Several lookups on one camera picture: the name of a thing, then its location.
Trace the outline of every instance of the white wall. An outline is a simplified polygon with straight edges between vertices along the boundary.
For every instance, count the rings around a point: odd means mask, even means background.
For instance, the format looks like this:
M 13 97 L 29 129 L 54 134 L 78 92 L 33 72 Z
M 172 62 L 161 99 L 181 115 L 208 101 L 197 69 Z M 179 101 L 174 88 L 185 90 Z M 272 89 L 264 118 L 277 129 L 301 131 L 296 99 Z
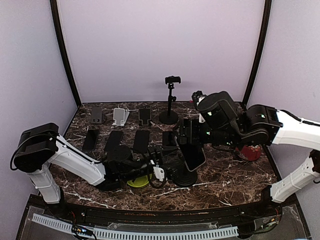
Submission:
M 320 1 L 272 2 L 265 47 L 249 101 L 286 109 L 320 122 Z M 273 146 L 283 177 L 310 149 Z M 311 184 L 297 193 L 313 239 L 320 239 L 320 189 Z
M 0 229 L 16 239 L 30 193 L 23 172 L 9 162 L 24 130 L 48 122 L 60 133 L 76 111 L 61 60 L 49 0 L 0 1 Z
M 82 102 L 166 101 L 171 75 L 178 101 L 197 90 L 242 100 L 265 1 L 58 2 Z

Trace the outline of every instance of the brown marble surface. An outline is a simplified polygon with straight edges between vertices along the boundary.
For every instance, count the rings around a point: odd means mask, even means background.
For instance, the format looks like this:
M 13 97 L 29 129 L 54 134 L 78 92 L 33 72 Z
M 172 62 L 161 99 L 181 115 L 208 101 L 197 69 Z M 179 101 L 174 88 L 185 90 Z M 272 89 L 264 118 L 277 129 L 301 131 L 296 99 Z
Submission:
M 142 106 L 151 106 L 152 126 L 139 126 L 136 110 Z M 104 124 L 90 124 L 92 107 L 102 108 L 107 117 Z M 112 126 L 113 109 L 116 107 L 132 110 L 124 127 Z M 173 127 L 159 122 L 158 115 L 166 108 L 166 102 L 84 104 L 74 117 L 65 139 L 81 150 L 87 130 L 100 129 L 95 151 L 86 152 L 98 160 L 104 157 L 106 140 L 112 130 L 123 131 L 121 144 L 129 147 L 133 145 L 136 130 L 149 130 L 150 143 L 161 145 L 162 132 L 170 131 Z M 174 102 L 172 109 L 180 119 L 198 117 L 189 102 Z M 197 183 L 188 188 L 179 188 L 169 181 L 162 189 L 151 186 L 133 189 L 123 183 L 123 189 L 100 191 L 59 166 L 52 165 L 50 170 L 54 180 L 63 188 L 67 202 L 121 210 L 181 211 L 252 203 L 260 200 L 260 192 L 265 186 L 276 182 L 276 176 L 264 153 L 257 161 L 250 162 L 232 152 L 213 149 L 210 145 L 204 147 L 204 152 L 207 161 L 197 170 Z

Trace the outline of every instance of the marble tabletop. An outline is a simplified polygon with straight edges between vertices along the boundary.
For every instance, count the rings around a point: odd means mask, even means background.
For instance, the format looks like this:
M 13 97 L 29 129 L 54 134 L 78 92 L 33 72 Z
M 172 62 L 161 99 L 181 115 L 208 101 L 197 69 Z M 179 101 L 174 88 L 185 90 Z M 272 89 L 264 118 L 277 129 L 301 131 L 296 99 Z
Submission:
M 151 126 L 139 126 L 138 109 L 144 106 L 151 107 Z M 107 117 L 104 124 L 91 124 L 92 107 L 102 108 Z M 131 110 L 124 127 L 112 125 L 113 109 L 117 107 Z M 105 156 L 104 147 L 113 130 L 124 132 L 122 145 L 132 147 L 137 130 L 149 130 L 149 142 L 161 145 L 162 132 L 171 131 L 173 127 L 159 122 L 159 113 L 166 109 L 166 102 L 87 103 L 79 108 L 65 139 L 81 150 L 87 130 L 99 129 L 95 150 L 86 152 L 98 160 Z M 174 102 L 172 109 L 180 119 L 198 117 L 190 102 Z M 204 153 L 206 163 L 197 169 L 197 183 L 188 188 L 179 188 L 168 181 L 161 189 L 151 186 L 135 189 L 122 183 L 122 189 L 101 191 L 57 165 L 52 165 L 50 171 L 62 187 L 67 202 L 119 210 L 181 211 L 236 206 L 259 201 L 261 190 L 277 181 L 264 152 L 257 161 L 245 161 L 233 152 L 220 151 L 207 144 Z

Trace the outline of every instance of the round black base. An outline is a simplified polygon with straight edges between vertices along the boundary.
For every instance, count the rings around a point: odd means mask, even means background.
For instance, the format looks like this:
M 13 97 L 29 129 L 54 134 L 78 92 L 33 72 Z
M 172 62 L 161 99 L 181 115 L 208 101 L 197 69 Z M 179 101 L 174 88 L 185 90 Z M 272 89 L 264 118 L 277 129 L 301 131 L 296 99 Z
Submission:
M 180 188 L 188 188 L 191 187 L 193 184 L 196 183 L 198 180 L 197 171 L 183 171 L 179 174 L 179 177 L 173 180 L 173 183 Z
M 170 116 L 168 116 L 168 111 L 163 111 L 159 115 L 159 121 L 163 124 L 171 125 L 176 124 L 179 120 L 178 114 L 171 110 Z

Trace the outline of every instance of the red object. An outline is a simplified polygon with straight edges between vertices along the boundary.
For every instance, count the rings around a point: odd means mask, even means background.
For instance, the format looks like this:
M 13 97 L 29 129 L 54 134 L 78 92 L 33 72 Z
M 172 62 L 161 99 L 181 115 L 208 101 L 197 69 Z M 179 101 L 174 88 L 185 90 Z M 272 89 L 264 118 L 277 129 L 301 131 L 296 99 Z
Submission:
M 237 155 L 247 161 L 256 161 L 260 158 L 262 148 L 260 145 L 257 146 L 244 146 L 240 151 L 237 147 L 235 148 Z

